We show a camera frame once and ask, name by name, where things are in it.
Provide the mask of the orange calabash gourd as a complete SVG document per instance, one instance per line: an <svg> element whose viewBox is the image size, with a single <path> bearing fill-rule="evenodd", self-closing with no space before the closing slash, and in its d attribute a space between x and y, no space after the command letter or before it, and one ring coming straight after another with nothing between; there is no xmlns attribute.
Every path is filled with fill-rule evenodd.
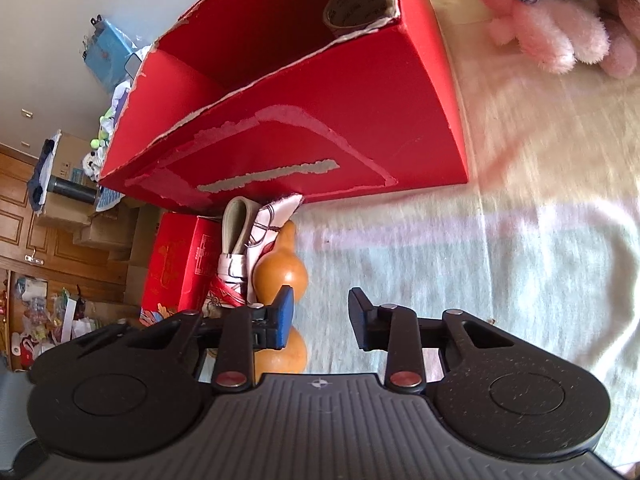
<svg viewBox="0 0 640 480"><path fill-rule="evenodd" d="M264 349L255 353L255 382L263 374L299 374L308 360L303 336L292 324L293 304L304 296L308 286L308 273L296 255L296 226L285 222L269 252L263 254L252 275L257 300L267 307L279 307L284 320L284 344L281 349Z"/></svg>

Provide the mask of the beige belt with scarf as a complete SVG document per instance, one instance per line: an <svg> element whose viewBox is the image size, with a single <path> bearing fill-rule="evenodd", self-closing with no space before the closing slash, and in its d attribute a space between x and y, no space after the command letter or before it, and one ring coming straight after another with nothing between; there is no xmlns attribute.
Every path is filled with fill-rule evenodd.
<svg viewBox="0 0 640 480"><path fill-rule="evenodd" d="M221 254L203 304L205 314L217 316L222 309L257 304L254 267L302 201L297 193L267 205L243 196L230 200L222 216Z"/></svg>

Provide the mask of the small red gift box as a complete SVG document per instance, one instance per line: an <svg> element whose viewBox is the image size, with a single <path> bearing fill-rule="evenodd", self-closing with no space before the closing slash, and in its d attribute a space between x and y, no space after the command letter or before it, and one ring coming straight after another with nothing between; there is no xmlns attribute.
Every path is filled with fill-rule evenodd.
<svg viewBox="0 0 640 480"><path fill-rule="evenodd" d="M144 283L140 322L150 326L178 311L199 311L221 254L219 221L165 212Z"/></svg>

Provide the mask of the printed packing tape roll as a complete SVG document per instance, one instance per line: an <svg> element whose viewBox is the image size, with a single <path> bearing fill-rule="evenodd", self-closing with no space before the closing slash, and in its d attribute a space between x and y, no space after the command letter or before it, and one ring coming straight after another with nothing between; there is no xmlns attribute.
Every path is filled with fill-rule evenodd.
<svg viewBox="0 0 640 480"><path fill-rule="evenodd" d="M392 15L392 0L329 0L323 10L323 23L338 38Z"/></svg>

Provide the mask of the blue checkered cloth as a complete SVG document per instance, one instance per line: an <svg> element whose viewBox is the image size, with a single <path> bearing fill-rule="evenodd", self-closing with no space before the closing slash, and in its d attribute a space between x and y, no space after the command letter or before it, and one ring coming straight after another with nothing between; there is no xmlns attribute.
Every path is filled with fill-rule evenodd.
<svg viewBox="0 0 640 480"><path fill-rule="evenodd" d="M100 196L96 202L96 208L94 208L94 211L97 214L102 214L102 212L116 207L124 197L125 195L121 192L111 190L110 188L104 188L104 186L102 186L102 188L100 188Z"/></svg>

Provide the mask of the large red cardboard box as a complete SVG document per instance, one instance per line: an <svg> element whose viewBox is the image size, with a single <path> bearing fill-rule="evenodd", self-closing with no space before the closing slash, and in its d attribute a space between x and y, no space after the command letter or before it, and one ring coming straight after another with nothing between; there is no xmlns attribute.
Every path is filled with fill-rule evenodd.
<svg viewBox="0 0 640 480"><path fill-rule="evenodd" d="M329 0L198 0L134 80L100 181L169 210L464 183L456 88L430 0L334 37Z"/></svg>

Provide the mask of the green white small toys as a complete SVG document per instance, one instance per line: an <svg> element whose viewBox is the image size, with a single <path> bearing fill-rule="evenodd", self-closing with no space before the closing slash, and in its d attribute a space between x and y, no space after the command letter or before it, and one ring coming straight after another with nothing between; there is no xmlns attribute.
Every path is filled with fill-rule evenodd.
<svg viewBox="0 0 640 480"><path fill-rule="evenodd" d="M90 151L82 159L82 169L93 182L98 182L106 159L108 147L115 131L116 110L110 107L99 120L99 131L90 141Z"/></svg>

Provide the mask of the small square mirror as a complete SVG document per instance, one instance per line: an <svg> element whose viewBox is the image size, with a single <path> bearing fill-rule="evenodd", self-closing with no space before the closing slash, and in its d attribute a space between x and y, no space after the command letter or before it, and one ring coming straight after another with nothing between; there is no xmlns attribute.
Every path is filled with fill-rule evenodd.
<svg viewBox="0 0 640 480"><path fill-rule="evenodd" d="M126 59L126 62L124 64L124 70L125 70L126 75L130 79L136 78L137 73L140 70L140 67L142 65L143 60L144 60L144 56L140 56L138 52L131 53L128 56L128 58Z"/></svg>

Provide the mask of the blue plastic document bag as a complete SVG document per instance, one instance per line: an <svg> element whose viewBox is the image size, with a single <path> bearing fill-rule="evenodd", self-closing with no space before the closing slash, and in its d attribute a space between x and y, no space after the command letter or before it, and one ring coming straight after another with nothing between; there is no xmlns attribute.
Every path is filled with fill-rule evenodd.
<svg viewBox="0 0 640 480"><path fill-rule="evenodd" d="M101 14L91 19L93 33L84 40L82 59L101 87L112 93L128 74L125 65L136 44Z"/></svg>

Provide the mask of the pink plush toy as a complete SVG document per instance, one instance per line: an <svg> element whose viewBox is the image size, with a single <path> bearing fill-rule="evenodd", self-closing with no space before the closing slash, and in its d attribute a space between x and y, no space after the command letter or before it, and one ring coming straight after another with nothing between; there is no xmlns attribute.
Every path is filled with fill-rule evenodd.
<svg viewBox="0 0 640 480"><path fill-rule="evenodd" d="M581 62L625 79L639 64L639 0L480 0L488 34L515 41L542 70L566 74Z"/></svg>

